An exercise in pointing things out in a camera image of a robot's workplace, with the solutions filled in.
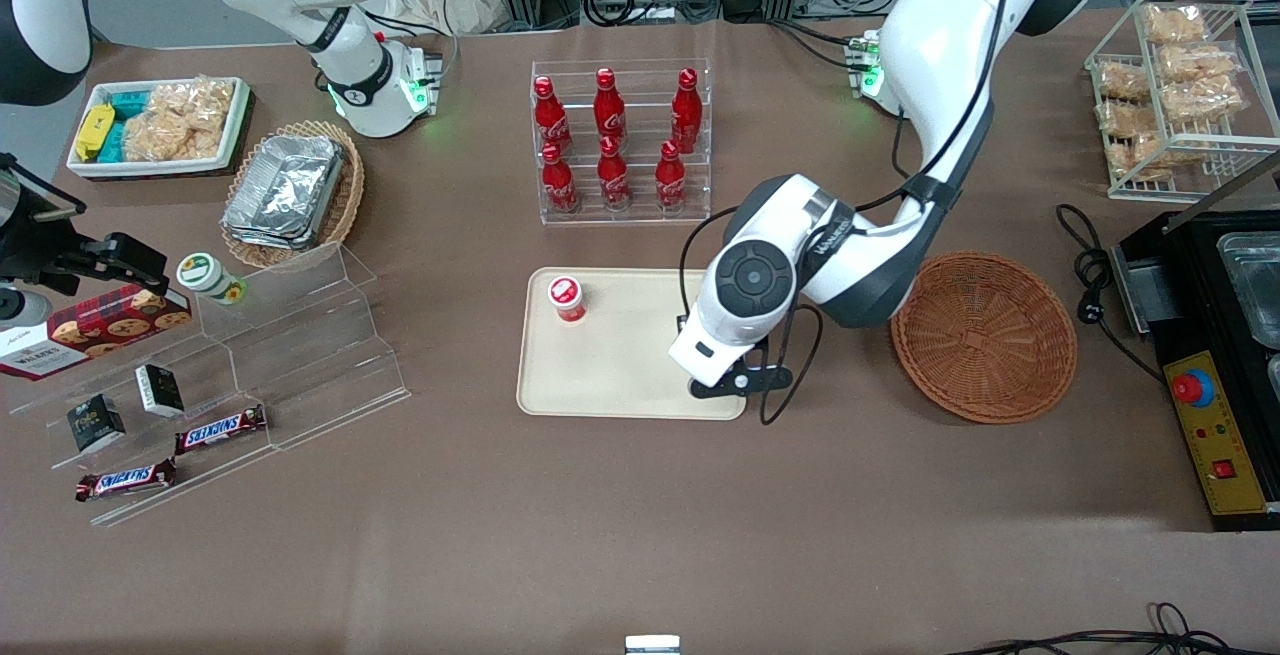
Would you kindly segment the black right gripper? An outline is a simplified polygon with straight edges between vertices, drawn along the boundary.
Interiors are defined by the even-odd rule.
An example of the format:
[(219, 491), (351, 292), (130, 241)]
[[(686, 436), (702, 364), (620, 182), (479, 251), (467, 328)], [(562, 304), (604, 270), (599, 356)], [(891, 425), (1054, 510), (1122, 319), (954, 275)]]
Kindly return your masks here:
[(3, 281), (76, 296), (82, 278), (124, 281), (155, 294), (165, 294), (166, 257), (128, 234), (92, 241), (72, 225), (4, 225), (1, 235)]

